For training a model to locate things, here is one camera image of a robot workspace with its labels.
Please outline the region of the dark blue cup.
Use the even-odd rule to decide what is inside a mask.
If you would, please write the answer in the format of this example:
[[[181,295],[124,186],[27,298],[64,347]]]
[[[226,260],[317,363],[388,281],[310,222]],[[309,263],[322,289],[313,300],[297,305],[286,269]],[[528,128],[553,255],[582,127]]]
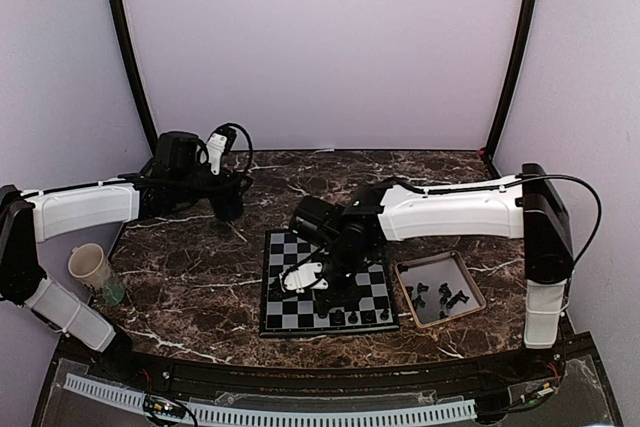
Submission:
[[[239,193],[214,195],[209,201],[215,217],[220,221],[232,222],[244,213],[244,202]]]

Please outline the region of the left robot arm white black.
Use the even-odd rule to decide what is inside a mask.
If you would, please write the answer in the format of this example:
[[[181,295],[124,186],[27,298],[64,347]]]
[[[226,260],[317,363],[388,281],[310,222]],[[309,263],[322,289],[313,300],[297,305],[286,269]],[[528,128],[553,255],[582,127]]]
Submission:
[[[235,123],[217,127],[207,140],[181,131],[160,135],[153,157],[138,173],[48,190],[1,189],[1,298],[24,307],[62,333],[102,355],[101,364],[120,383],[141,374],[129,337],[62,287],[40,265],[39,244],[70,232],[146,220],[202,199],[217,219],[230,222],[244,211],[252,185],[249,169],[223,166],[238,135]]]

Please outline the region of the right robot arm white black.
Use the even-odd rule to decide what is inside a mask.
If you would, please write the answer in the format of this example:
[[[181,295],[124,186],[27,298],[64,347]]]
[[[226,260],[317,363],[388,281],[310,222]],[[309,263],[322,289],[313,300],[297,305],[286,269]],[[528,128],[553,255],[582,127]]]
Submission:
[[[521,381],[534,379],[549,352],[582,255],[573,249],[569,212],[554,187],[586,181],[548,174],[536,163],[499,179],[440,186],[415,186],[399,177],[360,187],[345,205],[304,197],[289,230],[316,251],[279,276],[284,292],[319,289],[344,292],[353,275],[388,242],[444,236],[494,236],[524,242],[526,278],[524,348],[510,360]]]

